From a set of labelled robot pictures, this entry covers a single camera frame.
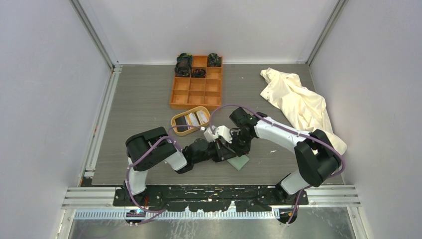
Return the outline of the green card holder wallet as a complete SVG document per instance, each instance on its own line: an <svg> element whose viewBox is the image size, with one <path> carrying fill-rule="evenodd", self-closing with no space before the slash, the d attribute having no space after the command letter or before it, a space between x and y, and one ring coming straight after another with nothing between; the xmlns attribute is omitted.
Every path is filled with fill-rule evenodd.
<svg viewBox="0 0 422 239"><path fill-rule="evenodd" d="M250 159L246 155L243 155L228 159L227 162L237 171L240 171L249 160Z"/></svg>

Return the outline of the tan oval card tray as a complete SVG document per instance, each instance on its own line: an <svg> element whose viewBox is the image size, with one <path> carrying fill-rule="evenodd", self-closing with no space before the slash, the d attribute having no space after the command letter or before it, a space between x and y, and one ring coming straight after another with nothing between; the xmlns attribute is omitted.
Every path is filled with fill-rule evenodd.
<svg viewBox="0 0 422 239"><path fill-rule="evenodd" d="M186 136L192 132L204 130L209 125L210 117L207 108L195 107L172 117L170 129L178 136Z"/></svg>

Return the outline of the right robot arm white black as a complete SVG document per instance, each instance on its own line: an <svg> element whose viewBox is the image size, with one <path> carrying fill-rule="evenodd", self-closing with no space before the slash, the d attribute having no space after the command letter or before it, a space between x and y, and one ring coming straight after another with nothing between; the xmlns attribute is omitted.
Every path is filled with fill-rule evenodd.
<svg viewBox="0 0 422 239"><path fill-rule="evenodd" d="M266 114L248 114L237 108L230 116L238 131L232 134L231 149L239 156L248 154L254 138L265 139L288 149L296 157L298 169L276 184L277 200L291 203L296 193L308 186L318 187L342 166L339 153L325 132L295 130Z"/></svg>

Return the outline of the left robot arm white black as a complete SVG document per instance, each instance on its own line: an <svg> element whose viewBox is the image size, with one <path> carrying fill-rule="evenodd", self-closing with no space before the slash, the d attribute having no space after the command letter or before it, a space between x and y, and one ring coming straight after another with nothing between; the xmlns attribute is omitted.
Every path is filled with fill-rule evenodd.
<svg viewBox="0 0 422 239"><path fill-rule="evenodd" d="M125 198L134 206L142 204L145 199L148 170L162 161L167 162L178 174L183 174L192 170L197 163L207 160L222 162L236 156L219 139L208 142L198 138L180 149L163 127L133 135L125 145L128 157Z"/></svg>

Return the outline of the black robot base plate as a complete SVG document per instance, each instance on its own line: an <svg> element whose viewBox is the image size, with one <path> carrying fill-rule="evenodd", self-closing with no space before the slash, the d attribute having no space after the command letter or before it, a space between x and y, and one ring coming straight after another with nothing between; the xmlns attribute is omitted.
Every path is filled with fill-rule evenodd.
<svg viewBox="0 0 422 239"><path fill-rule="evenodd" d="M272 206L287 206L295 203L308 205L305 193L284 196L271 185L148 185L146 190L133 199L125 187L114 194L113 206L128 207L139 204L152 211L167 210L182 212L224 212L234 204L237 212L265 212Z"/></svg>

